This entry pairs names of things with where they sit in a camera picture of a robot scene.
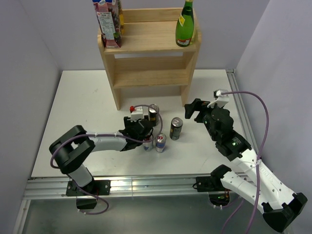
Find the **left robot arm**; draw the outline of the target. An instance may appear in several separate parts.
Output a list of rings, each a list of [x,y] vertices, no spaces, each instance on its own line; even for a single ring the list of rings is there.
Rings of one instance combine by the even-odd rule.
[[[94,178],[83,162],[92,152],[119,151],[124,152],[142,145],[153,132],[153,124],[147,119],[134,122],[124,118],[125,129],[115,133],[92,134],[81,125],[76,125],[49,146],[55,161],[64,175],[68,175],[84,195],[99,190]]]

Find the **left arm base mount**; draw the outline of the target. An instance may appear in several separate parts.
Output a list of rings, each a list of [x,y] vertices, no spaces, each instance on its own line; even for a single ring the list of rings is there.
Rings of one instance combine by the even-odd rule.
[[[85,187],[79,187],[77,183],[70,180],[67,184],[65,195],[67,197],[74,196],[76,198],[76,208],[79,212],[86,215],[99,215],[109,209],[109,203],[101,195],[109,195],[111,188],[110,180],[92,180]],[[106,204],[106,208],[100,212],[90,212],[93,210],[98,201]]]

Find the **green bottle yellow label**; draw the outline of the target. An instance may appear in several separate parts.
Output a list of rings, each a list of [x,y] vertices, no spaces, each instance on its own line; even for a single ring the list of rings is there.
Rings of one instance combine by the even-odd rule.
[[[175,42],[180,47],[189,46],[194,32],[193,1],[186,0],[178,17],[175,29]]]

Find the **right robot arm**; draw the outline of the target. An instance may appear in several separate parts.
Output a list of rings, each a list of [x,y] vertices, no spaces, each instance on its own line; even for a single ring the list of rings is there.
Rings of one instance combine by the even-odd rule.
[[[272,229],[284,232],[302,212],[308,201],[307,197],[288,188],[261,160],[257,160],[250,143],[234,130],[234,120],[229,110],[199,98],[185,104],[184,108],[186,119],[198,112],[195,122],[205,125],[218,151],[252,181],[245,181],[230,167],[222,164],[211,172],[205,182],[197,183],[197,190],[229,189],[249,203],[256,204]]]

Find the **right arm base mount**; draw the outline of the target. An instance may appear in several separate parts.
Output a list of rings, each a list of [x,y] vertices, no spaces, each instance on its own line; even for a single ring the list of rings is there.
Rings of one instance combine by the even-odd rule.
[[[198,176],[192,188],[199,193],[207,192],[209,201],[216,206],[226,206],[230,202],[229,190],[224,188],[214,176]]]

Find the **black can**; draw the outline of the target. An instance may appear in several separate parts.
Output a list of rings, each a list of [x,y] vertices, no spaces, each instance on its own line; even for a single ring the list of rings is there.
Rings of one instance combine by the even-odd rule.
[[[183,120],[179,117],[175,117],[171,120],[170,126],[170,138],[172,140],[178,140],[183,126]]]
[[[153,124],[154,127],[156,127],[159,122],[159,118],[157,115],[158,112],[159,112],[159,107],[156,104],[151,104],[150,107],[148,108],[149,121]]]

